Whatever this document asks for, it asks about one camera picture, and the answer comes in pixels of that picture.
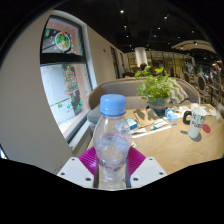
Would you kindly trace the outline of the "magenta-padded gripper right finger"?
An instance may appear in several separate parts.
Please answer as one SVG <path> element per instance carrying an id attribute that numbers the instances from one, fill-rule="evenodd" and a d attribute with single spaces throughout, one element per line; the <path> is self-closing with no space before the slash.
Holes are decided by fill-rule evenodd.
<path id="1" fill-rule="evenodd" d="M 166 175 L 154 157 L 145 157 L 137 149 L 130 148 L 125 173 L 127 188 L 140 188 Z"/>

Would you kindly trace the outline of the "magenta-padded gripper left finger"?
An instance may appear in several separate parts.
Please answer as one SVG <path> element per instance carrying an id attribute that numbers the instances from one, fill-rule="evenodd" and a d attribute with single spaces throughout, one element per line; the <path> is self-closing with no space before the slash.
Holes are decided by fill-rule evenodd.
<path id="1" fill-rule="evenodd" d="M 97 155 L 93 147 L 80 157 L 71 157 L 58 176 L 84 188 L 93 188 L 97 174 Z"/>

